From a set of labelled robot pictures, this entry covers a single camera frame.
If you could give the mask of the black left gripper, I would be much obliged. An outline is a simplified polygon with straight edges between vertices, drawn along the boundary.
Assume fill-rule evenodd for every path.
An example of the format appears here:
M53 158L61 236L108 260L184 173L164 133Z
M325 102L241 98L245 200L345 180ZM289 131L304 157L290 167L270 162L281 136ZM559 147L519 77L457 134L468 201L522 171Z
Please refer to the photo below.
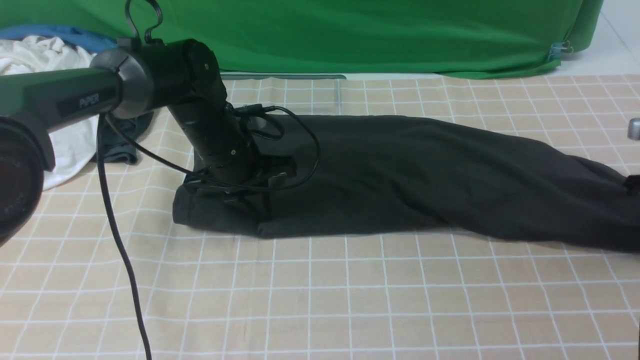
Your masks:
M196 161L192 175L183 185L206 187L226 192L262 191L284 185L298 173L292 156L262 153L256 145L236 146L224 151L212 146L195 146Z

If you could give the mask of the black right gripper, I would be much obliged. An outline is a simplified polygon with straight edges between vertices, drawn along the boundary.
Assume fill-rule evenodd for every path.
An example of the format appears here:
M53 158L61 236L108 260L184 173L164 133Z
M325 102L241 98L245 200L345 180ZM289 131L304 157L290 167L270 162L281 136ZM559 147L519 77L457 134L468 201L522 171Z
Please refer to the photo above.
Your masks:
M629 175L622 183L627 196L637 196L640 193L640 175Z

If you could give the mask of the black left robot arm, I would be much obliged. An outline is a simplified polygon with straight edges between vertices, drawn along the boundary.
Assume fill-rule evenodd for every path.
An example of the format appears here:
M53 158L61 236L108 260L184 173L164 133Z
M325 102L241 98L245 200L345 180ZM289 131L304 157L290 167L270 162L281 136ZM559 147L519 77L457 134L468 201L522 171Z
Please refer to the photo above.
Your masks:
M31 218L44 173L55 168L50 132L93 116L134 119L166 107L203 163L192 177L217 187L224 200L269 191L274 177L295 177L290 156L263 154L249 130L266 109L233 109L215 54L183 39L132 43L98 54L88 68L1 77L1 242Z

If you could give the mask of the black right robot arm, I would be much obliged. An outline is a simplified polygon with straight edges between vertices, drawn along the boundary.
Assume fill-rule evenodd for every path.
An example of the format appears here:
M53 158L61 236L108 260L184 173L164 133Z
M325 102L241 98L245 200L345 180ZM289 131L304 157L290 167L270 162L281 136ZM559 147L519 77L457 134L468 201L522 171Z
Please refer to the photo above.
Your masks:
M631 141L640 141L640 118L632 118L627 127L627 138ZM622 186L627 196L637 196L640 193L640 175L632 174L626 177Z

